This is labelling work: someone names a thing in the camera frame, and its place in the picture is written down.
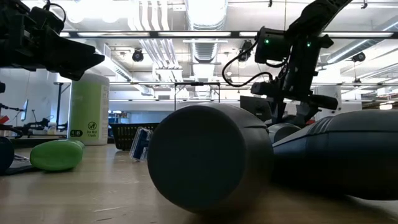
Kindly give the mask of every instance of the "table surface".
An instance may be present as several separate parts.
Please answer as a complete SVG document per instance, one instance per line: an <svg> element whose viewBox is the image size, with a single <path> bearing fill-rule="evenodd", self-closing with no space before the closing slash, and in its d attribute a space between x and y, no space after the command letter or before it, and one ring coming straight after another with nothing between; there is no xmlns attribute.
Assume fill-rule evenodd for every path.
<svg viewBox="0 0 398 224"><path fill-rule="evenodd" d="M28 156L29 149L17 153ZM0 177L0 223L397 223L398 202L325 198L270 187L240 216L205 218L156 191L145 162L114 145L87 147L70 172Z"/></svg>

